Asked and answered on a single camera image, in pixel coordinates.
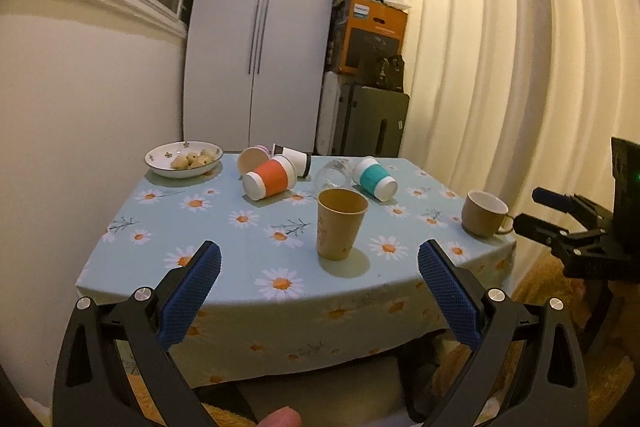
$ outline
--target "metal screw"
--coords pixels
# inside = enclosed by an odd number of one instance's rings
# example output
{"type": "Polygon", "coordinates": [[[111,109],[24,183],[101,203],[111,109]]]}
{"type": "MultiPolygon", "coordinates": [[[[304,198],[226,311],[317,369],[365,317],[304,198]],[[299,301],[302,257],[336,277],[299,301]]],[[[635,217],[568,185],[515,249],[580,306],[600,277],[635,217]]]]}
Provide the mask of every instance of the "metal screw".
{"type": "Polygon", "coordinates": [[[151,288],[139,288],[134,297],[136,301],[146,301],[151,296],[151,288]]]}
{"type": "Polygon", "coordinates": [[[498,288],[491,288],[488,292],[488,295],[492,301],[504,301],[504,292],[502,290],[498,290],[498,288]]]}
{"type": "Polygon", "coordinates": [[[564,304],[562,304],[562,301],[560,299],[558,299],[557,297],[553,297],[551,299],[549,299],[549,306],[551,306],[553,309],[560,311],[562,308],[564,308],[564,304]]]}
{"type": "Polygon", "coordinates": [[[78,302],[76,302],[76,308],[79,310],[85,310],[89,306],[91,306],[91,299],[89,297],[82,297],[78,302]]]}

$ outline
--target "floral bowl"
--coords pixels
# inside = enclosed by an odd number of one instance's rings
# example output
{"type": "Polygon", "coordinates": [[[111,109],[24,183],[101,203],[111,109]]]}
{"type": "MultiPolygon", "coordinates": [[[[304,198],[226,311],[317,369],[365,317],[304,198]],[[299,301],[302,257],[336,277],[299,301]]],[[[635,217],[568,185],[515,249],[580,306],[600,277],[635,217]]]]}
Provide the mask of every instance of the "floral bowl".
{"type": "Polygon", "coordinates": [[[159,176],[165,178],[193,178],[194,176],[200,176],[205,172],[209,172],[222,158],[223,151],[217,145],[208,142],[175,142],[161,145],[153,150],[150,150],[145,155],[145,163],[151,168],[153,172],[159,176]],[[175,157],[181,153],[196,152],[200,154],[203,149],[209,149],[213,151],[214,158],[213,163],[209,163],[202,167],[196,167],[194,169],[172,169],[171,162],[175,157]]]}

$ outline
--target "label on box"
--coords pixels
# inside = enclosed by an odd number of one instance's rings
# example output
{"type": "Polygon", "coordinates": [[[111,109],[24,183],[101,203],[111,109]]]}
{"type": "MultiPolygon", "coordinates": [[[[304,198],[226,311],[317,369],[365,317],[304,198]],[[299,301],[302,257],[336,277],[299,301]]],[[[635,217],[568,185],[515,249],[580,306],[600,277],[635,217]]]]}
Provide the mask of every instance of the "label on box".
{"type": "Polygon", "coordinates": [[[369,15],[369,7],[365,4],[354,4],[353,5],[353,16],[358,19],[366,19],[369,15]]]}

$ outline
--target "teal cup sleeve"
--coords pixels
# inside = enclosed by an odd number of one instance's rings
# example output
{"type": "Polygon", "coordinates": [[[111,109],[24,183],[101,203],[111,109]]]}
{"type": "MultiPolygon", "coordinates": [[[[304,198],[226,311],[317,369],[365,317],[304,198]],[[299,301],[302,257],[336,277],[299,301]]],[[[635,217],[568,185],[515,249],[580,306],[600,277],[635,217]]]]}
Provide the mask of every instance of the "teal cup sleeve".
{"type": "Polygon", "coordinates": [[[385,168],[379,163],[375,163],[365,169],[360,176],[360,187],[364,188],[366,192],[375,196],[376,186],[387,176],[385,168]]]}

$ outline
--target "clear plastic bottle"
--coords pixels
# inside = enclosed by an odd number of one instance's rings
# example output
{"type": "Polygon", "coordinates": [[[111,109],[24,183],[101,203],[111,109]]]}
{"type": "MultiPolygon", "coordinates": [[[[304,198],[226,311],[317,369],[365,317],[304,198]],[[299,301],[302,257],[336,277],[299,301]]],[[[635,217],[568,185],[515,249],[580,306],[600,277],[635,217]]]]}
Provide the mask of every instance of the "clear plastic bottle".
{"type": "Polygon", "coordinates": [[[331,160],[314,177],[316,196],[327,188],[351,187],[353,166],[348,160],[331,160]]]}

